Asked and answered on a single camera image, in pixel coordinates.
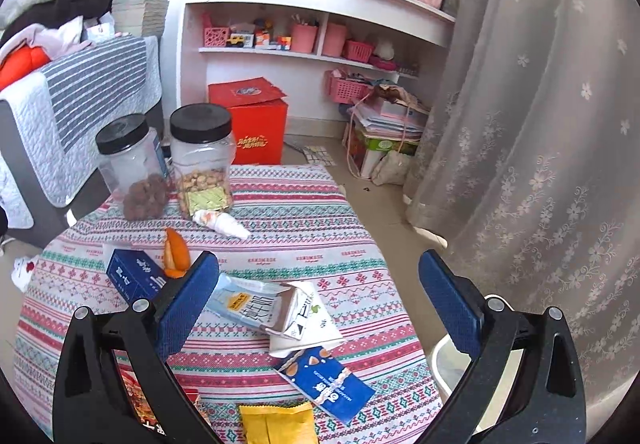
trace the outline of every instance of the yellow packet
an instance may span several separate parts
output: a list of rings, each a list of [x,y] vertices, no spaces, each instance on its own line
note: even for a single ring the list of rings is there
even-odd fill
[[[239,406],[247,444],[318,444],[310,402],[293,408]]]

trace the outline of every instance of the metal screw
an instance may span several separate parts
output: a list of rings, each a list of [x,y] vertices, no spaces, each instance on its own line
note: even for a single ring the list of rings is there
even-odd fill
[[[500,299],[489,298],[489,301],[487,301],[486,304],[491,310],[495,312],[502,312],[504,310],[504,303]]]
[[[89,314],[89,309],[87,307],[80,307],[79,309],[76,310],[76,313],[74,314],[74,316],[77,319],[84,319],[87,317],[88,314]]]
[[[133,302],[132,307],[136,312],[144,312],[149,308],[149,300],[146,300],[144,298],[137,299],[135,300],[135,302]]]
[[[551,307],[549,309],[549,315],[553,318],[553,319],[562,319],[562,311],[558,308],[558,307]]]

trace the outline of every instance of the striped tablecloth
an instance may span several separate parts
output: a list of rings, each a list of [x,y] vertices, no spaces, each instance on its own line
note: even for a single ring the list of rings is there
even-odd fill
[[[172,199],[161,220],[128,223],[109,201],[51,242],[25,294],[15,342],[15,390],[51,435],[53,384],[66,328],[82,305],[126,308],[102,263],[102,243],[126,240],[160,260],[171,226],[192,254],[214,252],[221,270],[256,280],[313,282],[347,342],[333,351],[376,394],[347,426],[315,409],[322,443],[412,443],[442,404],[380,250],[324,167],[235,166],[233,214],[252,233],[223,238],[182,220]],[[199,389],[214,430],[244,442],[238,404],[291,405],[303,397],[275,371],[268,339],[203,312],[169,365]]]

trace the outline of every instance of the floor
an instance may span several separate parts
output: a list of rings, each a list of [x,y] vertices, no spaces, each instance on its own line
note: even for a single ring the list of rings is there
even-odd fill
[[[324,146],[333,157],[337,165],[328,167],[328,170],[335,181],[344,186],[347,200],[380,247],[420,342],[429,351],[443,337],[445,329],[418,282],[417,265],[420,255],[431,247],[437,248],[437,244],[415,233],[404,220],[402,188],[397,185],[375,186],[351,176],[344,148],[337,139],[295,137],[294,140],[302,146]],[[306,159],[285,146],[282,163],[306,164]],[[28,244],[11,242],[6,246],[4,255],[0,256],[0,304],[3,313],[0,316],[0,366],[9,382],[14,376],[15,329],[22,305],[22,293],[12,283],[11,271],[15,258],[33,256],[38,252]]]

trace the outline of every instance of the jar of nuts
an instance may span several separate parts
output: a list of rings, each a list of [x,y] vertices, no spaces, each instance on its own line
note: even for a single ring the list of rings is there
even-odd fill
[[[160,218],[169,195],[168,171],[155,129],[143,114],[111,121],[95,136],[98,167],[127,220]]]
[[[229,167],[236,157],[231,114],[217,104],[197,103],[171,114],[171,156],[180,211],[229,211],[234,205]]]

